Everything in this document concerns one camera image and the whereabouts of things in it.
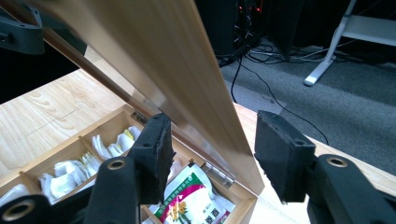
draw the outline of snack package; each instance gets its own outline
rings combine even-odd
[[[164,204],[149,210],[162,223],[223,223],[235,205],[213,192],[212,184],[196,164],[187,166],[165,189]]]

